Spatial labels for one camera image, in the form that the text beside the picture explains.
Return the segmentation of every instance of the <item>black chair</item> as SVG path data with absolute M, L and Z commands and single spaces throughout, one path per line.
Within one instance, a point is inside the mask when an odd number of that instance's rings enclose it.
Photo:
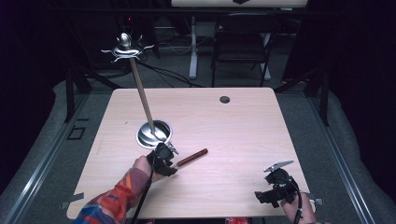
M 212 87 L 215 87 L 216 63 L 264 63 L 262 87 L 273 37 L 279 26 L 278 19 L 268 14 L 231 13 L 221 16 L 215 25 Z M 264 43 L 262 34 L 270 35 L 268 42 Z

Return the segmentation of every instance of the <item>metal rod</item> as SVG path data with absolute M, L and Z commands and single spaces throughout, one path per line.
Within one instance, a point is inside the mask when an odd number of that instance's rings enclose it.
M 148 119 L 148 125 L 151 129 L 151 134 L 155 136 L 154 121 L 152 120 L 151 113 L 149 111 L 148 98 L 146 97 L 145 90 L 143 89 L 142 80 L 140 80 L 139 72 L 137 71 L 136 62 L 134 58 L 129 58 L 129 62 L 132 66 L 132 73 L 134 74 L 134 80 L 136 81 L 137 90 L 139 91 L 140 100 L 142 101 L 143 108 L 145 109 L 146 117 Z
M 223 15 L 230 12 L 258 12 L 271 13 L 280 17 L 308 18 L 314 20 L 335 20 L 341 16 L 337 12 L 309 11 L 306 10 L 274 10 L 273 7 L 263 8 L 209 8 L 209 7 L 175 7 L 175 8 L 77 8 L 77 7 L 47 7 L 47 12 L 59 14 L 110 14 L 110 15 L 133 15 L 133 16 L 213 16 Z

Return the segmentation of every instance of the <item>metal bowl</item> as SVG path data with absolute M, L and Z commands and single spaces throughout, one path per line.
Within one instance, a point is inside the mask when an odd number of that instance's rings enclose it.
M 149 123 L 143 124 L 136 133 L 136 141 L 139 146 L 147 149 L 155 149 L 159 143 L 170 143 L 172 128 L 165 121 L 154 120 L 155 134 L 151 133 Z

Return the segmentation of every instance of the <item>chair leg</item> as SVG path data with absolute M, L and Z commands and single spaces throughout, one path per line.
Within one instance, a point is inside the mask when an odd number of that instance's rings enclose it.
M 262 87 L 264 84 L 265 72 L 267 71 L 267 67 L 268 67 L 268 61 L 265 62 L 264 68 L 262 69 L 262 81 L 260 82 L 260 87 Z
M 216 62 L 212 63 L 212 88 L 215 87 Z

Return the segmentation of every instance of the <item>colorful sleeve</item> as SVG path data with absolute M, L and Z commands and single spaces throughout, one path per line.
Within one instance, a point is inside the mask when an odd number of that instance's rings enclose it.
M 130 169 L 114 189 L 88 202 L 79 212 L 74 224 L 125 223 L 126 213 L 139 200 L 149 176 Z

